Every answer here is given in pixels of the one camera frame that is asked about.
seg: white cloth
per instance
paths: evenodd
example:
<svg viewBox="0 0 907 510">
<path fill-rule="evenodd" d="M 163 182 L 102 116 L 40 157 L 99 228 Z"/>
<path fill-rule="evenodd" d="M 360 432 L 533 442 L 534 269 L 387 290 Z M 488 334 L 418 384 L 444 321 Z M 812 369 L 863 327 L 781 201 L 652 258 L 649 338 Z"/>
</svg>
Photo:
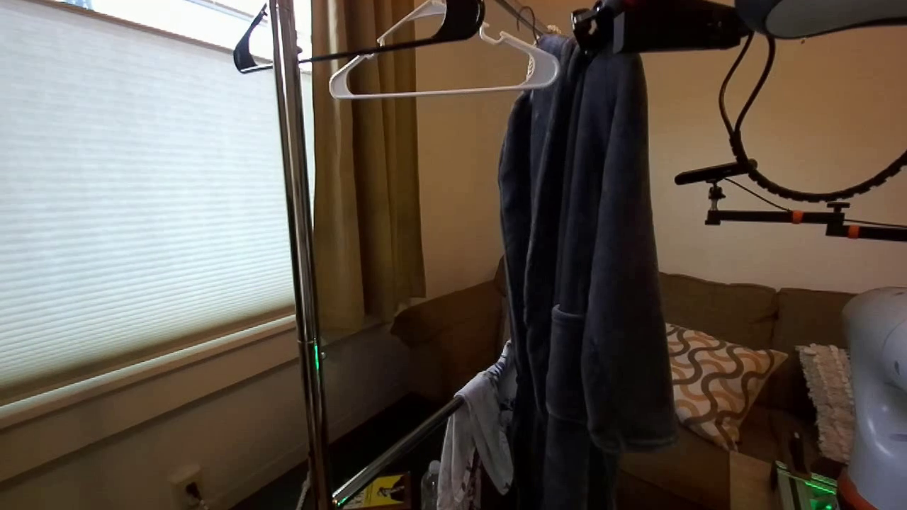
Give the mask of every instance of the white cloth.
<svg viewBox="0 0 907 510">
<path fill-rule="evenodd" d="M 462 405 L 448 416 L 437 510 L 476 510 L 478 507 L 478 464 L 499 494 L 513 486 L 513 456 L 506 445 L 506 405 L 513 401 L 510 348 L 505 347 L 499 362 L 465 384 L 456 398 Z"/>
</svg>

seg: floor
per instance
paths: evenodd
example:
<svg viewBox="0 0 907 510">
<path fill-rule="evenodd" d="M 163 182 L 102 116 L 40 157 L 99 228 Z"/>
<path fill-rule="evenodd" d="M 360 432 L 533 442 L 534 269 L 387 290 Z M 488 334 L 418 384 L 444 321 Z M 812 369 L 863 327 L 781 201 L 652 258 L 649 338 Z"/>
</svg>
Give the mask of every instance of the floor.
<svg viewBox="0 0 907 510">
<path fill-rule="evenodd" d="M 431 416 L 431 412 L 432 405 L 415 398 L 405 398 L 397 405 L 377 415 L 374 419 L 368 419 L 363 429 L 334 442 L 329 447 L 329 469 L 330 469 L 329 486 L 340 488 L 363 464 L 377 459 L 384 447 L 390 447 L 424 416 Z M 412 480 L 412 500 L 415 500 L 418 476 L 424 474 L 427 462 L 438 456 L 438 445 L 441 445 L 441 429 L 424 436 L 424 442 L 415 452 L 410 452 L 405 459 L 387 469 L 387 474 L 408 474 Z M 293 510 L 299 480 L 302 480 L 302 471 L 293 469 L 281 480 L 274 480 L 272 486 L 266 486 L 262 491 L 252 494 L 234 510 Z M 619 510 L 660 510 L 660 507 L 697 510 L 636 480 L 619 480 L 617 504 Z"/>
</svg>

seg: window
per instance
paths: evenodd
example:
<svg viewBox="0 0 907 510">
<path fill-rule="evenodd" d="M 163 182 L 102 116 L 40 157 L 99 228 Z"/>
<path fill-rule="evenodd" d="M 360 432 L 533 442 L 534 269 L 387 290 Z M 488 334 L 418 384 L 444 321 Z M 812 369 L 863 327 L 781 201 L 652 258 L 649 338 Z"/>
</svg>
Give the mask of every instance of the window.
<svg viewBox="0 0 907 510">
<path fill-rule="evenodd" d="M 0 52 L 0 408 L 289 311 L 272 73 L 43 4 Z"/>
</svg>

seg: metal pole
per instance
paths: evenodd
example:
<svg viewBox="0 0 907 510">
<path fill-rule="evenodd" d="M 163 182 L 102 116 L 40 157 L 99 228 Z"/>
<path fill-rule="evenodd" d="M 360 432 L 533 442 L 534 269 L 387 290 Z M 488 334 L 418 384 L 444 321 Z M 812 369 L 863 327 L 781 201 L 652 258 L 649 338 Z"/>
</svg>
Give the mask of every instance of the metal pole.
<svg viewBox="0 0 907 510">
<path fill-rule="evenodd" d="M 310 252 L 310 215 L 309 215 L 309 177 L 306 177 L 306 137 L 299 107 L 299 71 L 298 71 L 298 38 L 292 0 L 269 0 L 272 35 L 274 35 L 274 88 L 281 116 L 282 148 L 282 191 L 286 221 L 292 250 L 292 290 L 293 290 L 293 323 L 299 348 L 302 405 L 309 422 L 309 474 L 299 497 L 299 507 L 315 503 L 316 510 L 330 510 L 326 447 L 329 419 L 322 398 L 322 352 L 316 327 L 316 292 L 315 292 L 315 252 Z"/>
</svg>

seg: electrical outlet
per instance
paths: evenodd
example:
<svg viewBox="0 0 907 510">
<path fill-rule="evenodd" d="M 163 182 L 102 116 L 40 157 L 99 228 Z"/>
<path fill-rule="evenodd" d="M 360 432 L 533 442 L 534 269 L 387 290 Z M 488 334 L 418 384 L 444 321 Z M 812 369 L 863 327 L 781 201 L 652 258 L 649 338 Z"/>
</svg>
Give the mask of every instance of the electrical outlet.
<svg viewBox="0 0 907 510">
<path fill-rule="evenodd" d="M 170 476 L 172 488 L 172 510 L 200 510 L 204 504 L 204 486 L 200 486 L 200 464 L 183 464 Z"/>
</svg>

